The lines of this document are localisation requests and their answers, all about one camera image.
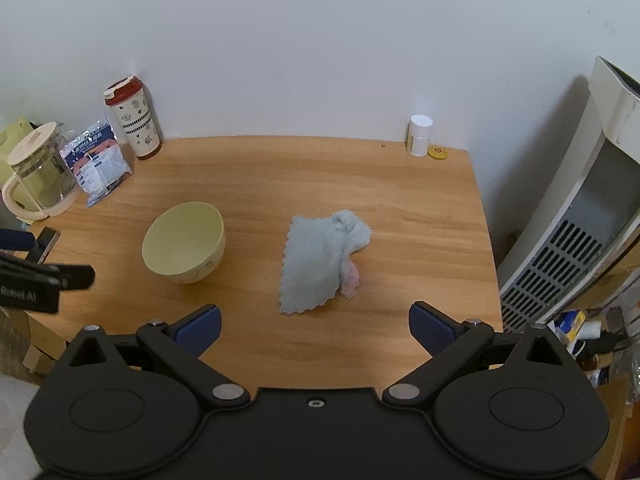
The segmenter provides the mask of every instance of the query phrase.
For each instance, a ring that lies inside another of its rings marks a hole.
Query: packaged bag
[[[609,367],[610,380],[629,378],[629,391],[626,403],[640,402],[640,344],[633,343],[622,352],[616,352]]]
[[[88,207],[100,202],[131,174],[106,115],[69,140],[60,155],[89,194]]]

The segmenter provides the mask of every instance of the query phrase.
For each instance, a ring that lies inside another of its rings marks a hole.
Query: space heater
[[[640,84],[597,57],[589,91],[554,179],[498,267],[505,332],[547,322],[640,224]]]

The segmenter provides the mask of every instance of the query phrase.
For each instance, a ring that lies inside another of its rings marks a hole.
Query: light blue towel
[[[329,218],[294,216],[284,249],[280,313],[311,310],[335,296],[341,286],[350,298],[358,285],[349,256],[369,243],[371,229],[353,212]]]

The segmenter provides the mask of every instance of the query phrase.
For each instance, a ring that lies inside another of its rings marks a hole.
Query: patterned tumbler
[[[104,102],[111,108],[139,160],[160,151],[162,142],[151,118],[142,81],[129,76],[104,91]]]

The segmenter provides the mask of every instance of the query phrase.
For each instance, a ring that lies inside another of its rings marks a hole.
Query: wooden table
[[[162,212],[181,202],[215,205],[226,226],[220,266],[177,285],[156,276],[140,248]],[[351,209],[372,230],[353,257],[361,275],[302,315],[278,314],[282,253],[292,216]],[[222,310],[221,338],[204,362],[249,390],[258,386],[383,388],[428,354],[409,334],[407,311],[424,300],[451,317],[501,330],[489,236],[468,153],[408,155],[404,144],[317,137],[215,137],[167,142],[91,209],[84,197],[41,222],[62,232],[48,261],[90,264],[91,290],[62,294],[56,316],[30,314],[67,340],[87,324],[131,333],[171,323],[206,303]]]

